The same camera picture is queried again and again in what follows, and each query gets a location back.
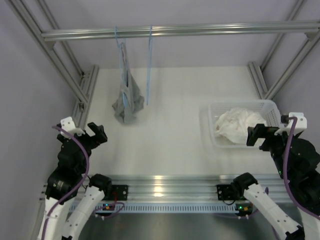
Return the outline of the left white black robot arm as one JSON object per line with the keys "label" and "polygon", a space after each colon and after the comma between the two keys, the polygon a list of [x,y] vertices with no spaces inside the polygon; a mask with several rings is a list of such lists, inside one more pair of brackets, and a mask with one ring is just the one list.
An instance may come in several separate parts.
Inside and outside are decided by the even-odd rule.
{"label": "left white black robot arm", "polygon": [[50,174],[45,191],[45,209],[37,238],[39,240],[77,240],[96,205],[113,194],[112,180],[102,174],[89,179],[85,194],[76,209],[69,214],[79,188],[89,173],[92,150],[108,137],[102,125],[87,125],[94,135],[75,126],[71,118],[54,126],[61,142],[57,168]]}

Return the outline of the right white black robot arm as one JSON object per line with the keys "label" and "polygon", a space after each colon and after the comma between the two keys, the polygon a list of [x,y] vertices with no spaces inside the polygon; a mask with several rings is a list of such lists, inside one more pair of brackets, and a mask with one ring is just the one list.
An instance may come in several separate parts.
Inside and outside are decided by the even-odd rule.
{"label": "right white black robot arm", "polygon": [[269,152],[289,198],[298,208],[302,223],[285,213],[258,181],[246,172],[231,182],[233,194],[250,201],[272,226],[280,240],[318,240],[320,238],[320,174],[316,170],[320,155],[308,140],[294,130],[280,133],[277,127],[257,124],[248,128],[247,146],[263,139],[259,147]]}

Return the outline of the white tank top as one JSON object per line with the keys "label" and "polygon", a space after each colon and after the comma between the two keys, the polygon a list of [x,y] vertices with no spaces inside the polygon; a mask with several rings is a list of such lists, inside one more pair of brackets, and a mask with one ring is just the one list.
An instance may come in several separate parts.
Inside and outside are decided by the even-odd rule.
{"label": "white tank top", "polygon": [[247,108],[232,108],[223,113],[214,124],[214,136],[224,137],[236,145],[246,145],[248,128],[257,124],[267,125],[259,112]]}

